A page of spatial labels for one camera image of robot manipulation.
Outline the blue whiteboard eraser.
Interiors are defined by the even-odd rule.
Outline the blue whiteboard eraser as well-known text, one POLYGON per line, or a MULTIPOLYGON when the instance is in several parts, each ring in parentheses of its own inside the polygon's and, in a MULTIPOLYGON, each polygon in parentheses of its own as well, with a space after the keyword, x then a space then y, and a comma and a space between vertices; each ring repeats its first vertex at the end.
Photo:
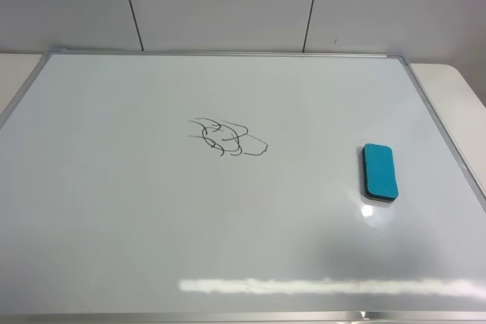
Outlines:
POLYGON ((399 196, 393 151, 390 147, 366 143, 361 149, 364 194, 371 200, 393 202, 399 196))

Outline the black marker scribble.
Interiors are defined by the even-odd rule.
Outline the black marker scribble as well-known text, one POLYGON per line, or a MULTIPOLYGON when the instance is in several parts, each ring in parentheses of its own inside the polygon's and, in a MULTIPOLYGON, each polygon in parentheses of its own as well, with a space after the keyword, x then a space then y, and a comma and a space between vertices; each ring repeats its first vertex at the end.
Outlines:
POLYGON ((262 156, 268 152, 269 144, 254 136, 242 124, 211 118, 194 118, 188 121, 194 127, 190 138, 202 140, 206 146, 223 156, 262 156))

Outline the white whiteboard with aluminium frame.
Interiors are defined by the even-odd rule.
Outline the white whiteboard with aluminium frame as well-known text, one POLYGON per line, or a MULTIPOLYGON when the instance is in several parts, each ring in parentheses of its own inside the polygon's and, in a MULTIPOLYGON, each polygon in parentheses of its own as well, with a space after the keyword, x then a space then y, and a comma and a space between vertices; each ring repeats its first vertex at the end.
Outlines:
POLYGON ((400 58, 52 52, 2 113, 3 323, 484 319, 484 191, 400 58))

